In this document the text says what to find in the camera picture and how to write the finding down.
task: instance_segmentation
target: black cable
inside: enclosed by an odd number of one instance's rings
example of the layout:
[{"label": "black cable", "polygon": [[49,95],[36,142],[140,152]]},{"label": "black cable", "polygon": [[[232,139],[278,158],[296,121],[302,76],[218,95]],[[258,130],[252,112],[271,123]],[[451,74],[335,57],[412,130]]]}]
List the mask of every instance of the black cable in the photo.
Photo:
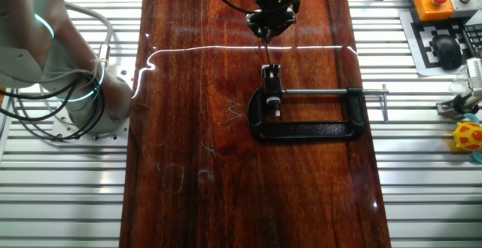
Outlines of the black cable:
[{"label": "black cable", "polygon": [[268,52],[268,43],[267,41],[264,42],[264,52],[266,52],[266,58],[268,59],[268,63],[271,65],[270,53]]},{"label": "black cable", "polygon": [[9,116],[9,117],[12,117],[13,119],[17,119],[17,120],[23,120],[23,121],[43,121],[45,119],[48,119],[54,115],[56,115],[57,113],[59,113],[66,105],[67,103],[69,102],[69,99],[70,97],[72,96],[72,94],[74,93],[74,90],[76,88],[76,86],[80,83],[80,81],[77,81],[77,83],[71,87],[70,91],[67,93],[67,96],[66,98],[63,100],[62,104],[56,109],[54,110],[53,112],[47,114],[47,115],[44,115],[44,116],[41,116],[41,117],[37,117],[37,118],[30,118],[30,117],[23,117],[23,116],[20,116],[20,115],[15,115],[14,113],[11,113],[5,109],[0,109],[0,112]]},{"label": "black cable", "polygon": [[221,0],[221,1],[223,1],[226,5],[232,7],[232,8],[235,9],[236,11],[240,11],[240,12],[242,12],[242,13],[244,13],[244,14],[254,14],[254,13],[255,13],[254,11],[247,11],[247,10],[245,10],[245,9],[242,9],[242,8],[236,6],[236,5],[233,5],[233,4],[231,4],[228,0]]},{"label": "black cable", "polygon": [[[256,11],[248,11],[248,10],[245,10],[243,8],[240,8],[234,4],[232,4],[231,2],[229,2],[228,0],[221,0],[223,1],[226,5],[232,7],[233,9],[237,10],[237,11],[240,11],[244,14],[256,14],[257,12]],[[265,10],[263,11],[263,13],[270,13],[270,12],[275,12],[275,11],[279,11],[279,10],[282,10],[282,9],[286,9],[288,8],[289,6],[293,5],[293,2],[289,2],[288,4],[286,5],[283,5],[283,6],[280,6],[280,7],[277,7],[277,8],[274,8],[274,9],[271,9],[271,10]]]},{"label": "black cable", "polygon": [[[104,114],[104,111],[105,111],[105,96],[104,96],[104,93],[102,91],[102,89],[99,87],[99,93],[100,93],[100,97],[101,98],[97,98],[98,102],[102,102],[102,108],[97,116],[97,119],[93,122],[93,119],[95,118],[95,115],[96,115],[96,111],[99,107],[98,103],[95,103],[94,104],[94,107],[93,107],[93,111],[92,111],[92,114],[90,115],[90,118],[89,120],[86,122],[86,124],[81,127],[79,130],[77,130],[76,132],[70,134],[69,136],[66,136],[66,137],[57,137],[51,133],[48,133],[47,131],[43,130],[42,128],[40,128],[36,123],[30,121],[30,124],[32,124],[35,128],[37,128],[38,131],[42,132],[43,134],[47,135],[47,136],[42,136],[42,135],[39,135],[37,134],[35,131],[31,130],[29,127],[27,127],[27,125],[23,122],[23,121],[20,121],[20,123],[23,125],[23,127],[25,127],[26,130],[28,130],[32,135],[38,137],[39,139],[49,139],[49,140],[53,140],[53,141],[60,141],[60,142],[65,142],[66,140],[68,139],[77,139],[77,138],[80,138],[81,136],[85,135],[86,133],[88,133],[89,131],[91,131],[96,125],[97,123],[100,121],[100,119],[102,118],[102,115]],[[20,108],[22,109],[23,111],[23,114],[25,116],[28,117],[28,113],[27,111],[25,110],[25,107],[23,106],[23,102],[22,100],[18,100],[19,104],[20,104]],[[15,107],[14,105],[14,112],[16,114],[18,114],[18,111],[17,111],[17,108]]]},{"label": "black cable", "polygon": [[48,99],[48,98],[51,98],[51,97],[58,96],[61,93],[64,93],[69,88],[74,87],[74,85],[77,86],[77,84],[80,83],[81,79],[82,79],[82,77],[79,77],[79,78],[75,79],[74,81],[72,81],[71,83],[69,83],[67,86],[63,87],[62,89],[60,89],[56,92],[53,92],[53,93],[46,94],[44,96],[27,96],[27,95],[22,95],[22,94],[9,93],[9,92],[4,91],[4,90],[0,90],[0,94],[5,95],[5,96],[9,96],[9,97],[21,98],[21,99],[25,99],[25,100],[45,100],[45,99]]}]

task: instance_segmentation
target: reddish-brown wood surface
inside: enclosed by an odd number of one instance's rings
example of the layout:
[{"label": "reddish-brown wood surface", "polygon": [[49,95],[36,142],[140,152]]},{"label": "reddish-brown wood surface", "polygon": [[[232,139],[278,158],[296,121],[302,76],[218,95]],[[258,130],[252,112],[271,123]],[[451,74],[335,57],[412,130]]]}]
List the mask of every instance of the reddish-brown wood surface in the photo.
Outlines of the reddish-brown wood surface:
[{"label": "reddish-brown wood surface", "polygon": [[[255,9],[255,0],[230,0]],[[143,0],[120,247],[390,247],[370,131],[262,143],[246,123],[267,63],[220,0]],[[284,88],[362,85],[347,0],[301,0],[270,44]],[[337,98],[284,120],[343,118]]]}]

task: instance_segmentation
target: scratch mark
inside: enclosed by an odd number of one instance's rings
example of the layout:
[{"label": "scratch mark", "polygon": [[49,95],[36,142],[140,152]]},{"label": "scratch mark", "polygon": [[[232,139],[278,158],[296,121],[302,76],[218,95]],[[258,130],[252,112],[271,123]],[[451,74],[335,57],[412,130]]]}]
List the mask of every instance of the scratch mark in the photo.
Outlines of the scratch mark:
[{"label": "scratch mark", "polygon": [[152,108],[150,106],[147,106],[144,103],[139,103],[139,102],[136,102],[136,101],[134,101],[134,103],[137,104],[137,105],[144,106],[144,107],[148,108],[149,110],[152,110]]},{"label": "scratch mark", "polygon": [[[181,168],[181,171],[182,171],[181,186],[179,187],[179,190],[175,192],[175,193],[179,193],[179,192],[182,191],[182,186],[183,186],[183,183],[184,183],[184,167],[179,165],[179,164],[171,164],[171,165],[169,165],[169,167],[180,167]],[[167,170],[169,169],[169,167],[167,167],[164,170],[164,175],[163,175],[163,187],[164,187],[164,190],[166,190],[166,191],[169,191],[166,187],[166,173],[167,173]]]},{"label": "scratch mark", "polygon": [[234,102],[234,101],[230,101],[230,102],[231,102],[231,103],[234,103],[234,106],[231,106],[231,107],[227,108],[227,110],[228,110],[229,112],[231,112],[231,113],[234,113],[236,116],[227,119],[227,120],[224,122],[225,124],[226,124],[229,120],[233,120],[233,119],[236,119],[236,118],[239,118],[239,117],[242,117],[242,116],[243,116],[242,113],[238,113],[238,112],[235,112],[235,111],[233,110],[234,108],[241,106],[241,104],[236,103],[236,102]]},{"label": "scratch mark", "polygon": [[146,139],[143,139],[146,143],[150,144],[150,145],[153,145],[153,146],[162,146],[164,145],[164,143],[166,143],[166,138],[164,139],[164,141],[161,143],[161,144],[155,144],[155,143],[152,143],[152,142],[149,142],[148,140]]},{"label": "scratch mark", "polygon": [[203,144],[203,147],[204,147],[205,150],[211,152],[215,157],[217,157],[217,154],[216,154],[216,152],[214,151],[213,148],[209,148],[209,147],[205,146],[204,142],[201,142],[201,143]]},{"label": "scratch mark", "polygon": [[212,173],[212,171],[207,169],[202,169],[202,170],[199,170],[199,173],[197,173],[197,175],[200,175],[201,173]]}]

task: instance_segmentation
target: black c-clamp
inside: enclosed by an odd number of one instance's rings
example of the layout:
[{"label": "black c-clamp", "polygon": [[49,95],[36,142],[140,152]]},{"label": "black c-clamp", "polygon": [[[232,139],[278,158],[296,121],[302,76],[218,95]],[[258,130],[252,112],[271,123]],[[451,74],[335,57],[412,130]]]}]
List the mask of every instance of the black c-clamp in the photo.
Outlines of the black c-clamp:
[{"label": "black c-clamp", "polygon": [[[355,139],[363,134],[366,126],[366,105],[364,94],[388,93],[385,91],[364,91],[362,88],[339,90],[281,90],[280,67],[263,66],[263,87],[253,94],[248,105],[248,126],[254,138],[271,142],[303,142],[326,139]],[[286,94],[344,94],[346,95],[346,121],[305,121],[267,123],[264,117],[269,111],[279,116],[281,95]]]}]

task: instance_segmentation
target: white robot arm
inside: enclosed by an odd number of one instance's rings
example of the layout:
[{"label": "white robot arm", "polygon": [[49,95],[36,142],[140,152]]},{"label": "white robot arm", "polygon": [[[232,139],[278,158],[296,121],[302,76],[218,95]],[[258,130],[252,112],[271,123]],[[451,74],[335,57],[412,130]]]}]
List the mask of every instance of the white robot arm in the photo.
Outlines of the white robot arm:
[{"label": "white robot arm", "polygon": [[[94,75],[98,84],[79,83],[66,100],[66,109],[72,123],[83,127],[92,120],[101,92],[105,111],[90,129],[96,134],[119,127],[130,111],[131,89],[106,69],[108,52],[104,44],[95,55],[69,19],[64,0],[0,0],[0,87],[40,83],[52,93],[82,75]],[[63,101],[67,93],[59,99]]]}]

